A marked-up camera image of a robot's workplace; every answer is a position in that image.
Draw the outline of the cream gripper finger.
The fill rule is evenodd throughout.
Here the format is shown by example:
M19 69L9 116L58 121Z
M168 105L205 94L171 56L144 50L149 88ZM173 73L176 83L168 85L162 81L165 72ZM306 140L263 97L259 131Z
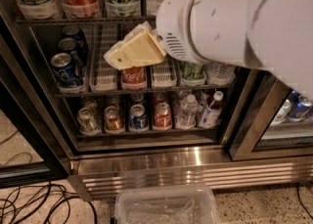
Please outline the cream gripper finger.
M162 63L166 52L160 44L157 32L148 22L135 26L124 39L115 43L104 59L118 70L146 67Z

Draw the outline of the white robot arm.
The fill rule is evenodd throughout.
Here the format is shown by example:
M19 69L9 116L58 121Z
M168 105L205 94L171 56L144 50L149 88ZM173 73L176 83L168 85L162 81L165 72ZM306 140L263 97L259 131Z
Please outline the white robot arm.
M163 0L154 25L137 25L104 58L126 69L165 55L267 70L313 99L313 0Z

